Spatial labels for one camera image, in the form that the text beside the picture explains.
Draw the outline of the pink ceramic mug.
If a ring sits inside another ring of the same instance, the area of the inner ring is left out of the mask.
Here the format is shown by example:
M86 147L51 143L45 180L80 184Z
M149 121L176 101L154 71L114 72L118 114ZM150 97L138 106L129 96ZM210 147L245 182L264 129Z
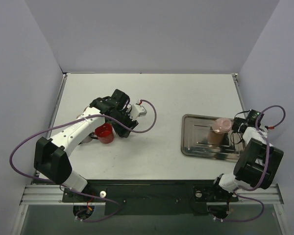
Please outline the pink ceramic mug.
M212 130L216 134L224 134L232 130L232 125L232 120L223 117L215 120L214 124L212 125Z

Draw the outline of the red mug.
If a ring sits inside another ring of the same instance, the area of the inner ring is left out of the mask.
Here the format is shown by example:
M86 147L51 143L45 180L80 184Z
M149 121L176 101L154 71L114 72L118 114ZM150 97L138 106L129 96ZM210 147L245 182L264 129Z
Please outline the red mug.
M94 132L90 134L90 138L94 140L99 140L103 144L109 144L114 140L113 128L109 123L105 123L95 129Z

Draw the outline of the beige ceramic mug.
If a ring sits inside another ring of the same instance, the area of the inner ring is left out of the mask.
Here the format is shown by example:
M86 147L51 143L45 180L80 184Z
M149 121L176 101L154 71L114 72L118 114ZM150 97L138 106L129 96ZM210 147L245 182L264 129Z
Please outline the beige ceramic mug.
M84 140L81 141L81 143L89 143L94 139L96 139L96 137L94 137L93 134L90 133Z

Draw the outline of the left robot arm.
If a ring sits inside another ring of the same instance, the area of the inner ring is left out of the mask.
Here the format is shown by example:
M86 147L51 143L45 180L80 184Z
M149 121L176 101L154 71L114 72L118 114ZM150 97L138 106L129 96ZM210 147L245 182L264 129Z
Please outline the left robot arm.
M36 142L34 168L54 183L73 189L73 195L79 201L87 201L91 196L91 189L87 186L87 180L73 171L69 156L91 132L108 121L108 118L100 115L112 117L111 124L116 134L127 138L130 131L115 121L130 129L138 125L125 111L128 103L129 96L118 89L111 96L93 100L78 117L81 121L69 125L49 139L42 137Z

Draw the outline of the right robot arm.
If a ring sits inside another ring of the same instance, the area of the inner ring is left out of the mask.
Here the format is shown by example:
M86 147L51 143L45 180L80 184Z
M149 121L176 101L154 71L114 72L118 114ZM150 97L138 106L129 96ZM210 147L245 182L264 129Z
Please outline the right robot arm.
M232 131L240 134L245 148L232 173L221 174L209 187L210 197L221 200L238 189L254 191L267 189L273 182L284 152L268 140L268 130L274 126L263 126L263 113L256 110L242 111L246 118L234 117Z

